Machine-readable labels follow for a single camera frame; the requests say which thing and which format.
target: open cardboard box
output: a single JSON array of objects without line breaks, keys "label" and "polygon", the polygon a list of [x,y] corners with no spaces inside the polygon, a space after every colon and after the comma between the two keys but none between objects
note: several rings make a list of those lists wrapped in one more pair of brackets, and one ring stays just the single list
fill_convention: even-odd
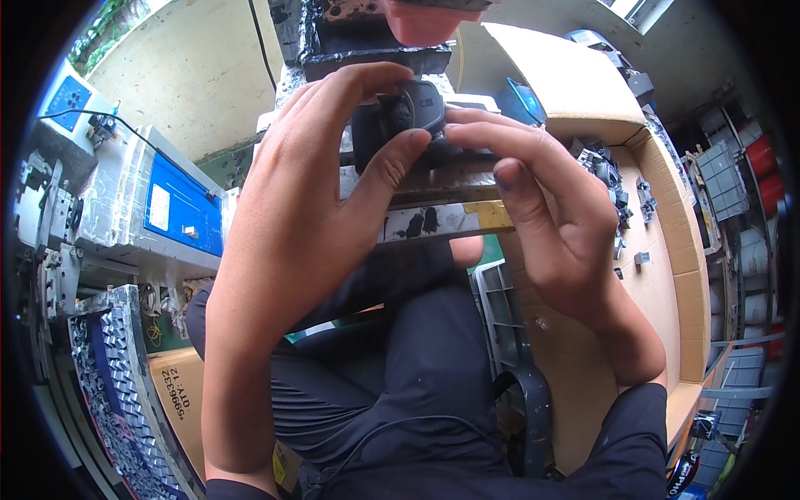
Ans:
[{"label": "open cardboard box", "polygon": [[[623,236],[623,285],[664,342],[669,394],[666,429],[672,447],[693,416],[710,348],[706,260],[690,198],[677,167],[646,119],[625,79],[602,53],[564,38],[513,26],[483,23],[536,93],[546,129],[567,146],[594,137],[614,146],[634,212]],[[658,201],[655,219],[642,221],[636,179],[643,175]],[[552,196],[550,211],[556,214]],[[614,375],[594,333],[556,313],[525,273],[516,233],[498,236],[512,273],[531,349],[550,386],[553,448],[561,472],[571,474],[589,456],[602,420],[617,397]],[[637,271],[634,256],[650,252]],[[537,326],[542,319],[546,328]]]},{"label": "open cardboard box", "polygon": [[[193,347],[185,347],[150,354],[148,363],[158,399],[164,407],[170,427],[194,468],[194,473],[206,484],[200,435],[203,361]],[[292,492],[297,485],[301,463],[302,458],[291,448],[275,442],[272,468],[277,484]]]}]

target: yellow tape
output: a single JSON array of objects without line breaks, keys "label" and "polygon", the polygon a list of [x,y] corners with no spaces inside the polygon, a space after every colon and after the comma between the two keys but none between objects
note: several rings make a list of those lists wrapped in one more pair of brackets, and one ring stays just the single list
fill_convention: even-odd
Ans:
[{"label": "yellow tape", "polygon": [[283,469],[281,459],[274,451],[272,452],[272,473],[275,475],[275,482],[279,485],[283,484],[283,480],[286,479],[286,471]]},{"label": "yellow tape", "polygon": [[501,200],[494,200],[492,202],[470,202],[462,203],[461,205],[464,207],[465,213],[478,214],[478,223],[481,229],[497,229],[514,226]]}]

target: blue control panel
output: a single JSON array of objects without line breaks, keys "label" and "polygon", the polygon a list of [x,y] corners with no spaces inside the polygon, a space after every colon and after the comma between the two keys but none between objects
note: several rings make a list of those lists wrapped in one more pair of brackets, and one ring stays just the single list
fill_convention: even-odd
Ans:
[{"label": "blue control panel", "polygon": [[[66,110],[82,110],[86,108],[92,93],[81,85],[78,80],[68,76],[64,78],[61,86],[47,105],[45,114],[61,113]],[[53,121],[72,132],[78,124],[80,113],[66,113],[53,118]]]},{"label": "blue control panel", "polygon": [[222,202],[159,153],[153,160],[144,227],[176,242],[222,256]]}]

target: dark navy pants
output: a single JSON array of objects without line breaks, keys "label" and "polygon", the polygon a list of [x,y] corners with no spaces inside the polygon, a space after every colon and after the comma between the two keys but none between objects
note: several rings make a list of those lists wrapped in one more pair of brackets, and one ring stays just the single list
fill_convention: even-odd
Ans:
[{"label": "dark navy pants", "polygon": [[[201,357],[212,285],[186,312]],[[454,461],[509,474],[482,322],[447,242],[373,252],[293,330],[381,303],[379,322],[319,332],[293,345],[281,340],[271,359],[278,440],[329,472],[345,462],[356,470]],[[426,415],[457,418],[414,419]]]}]

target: pile of plastic parts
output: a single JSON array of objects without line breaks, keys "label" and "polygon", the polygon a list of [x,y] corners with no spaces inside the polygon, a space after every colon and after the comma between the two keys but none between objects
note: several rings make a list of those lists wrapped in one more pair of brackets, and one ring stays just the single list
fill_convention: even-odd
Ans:
[{"label": "pile of plastic parts", "polygon": [[619,224],[614,238],[614,260],[619,260],[622,249],[628,246],[622,232],[630,229],[630,218],[634,213],[628,208],[628,193],[622,188],[618,165],[611,159],[611,151],[603,141],[587,141],[584,144],[578,138],[573,138],[570,152],[583,168],[606,184],[611,201],[617,207]]}]

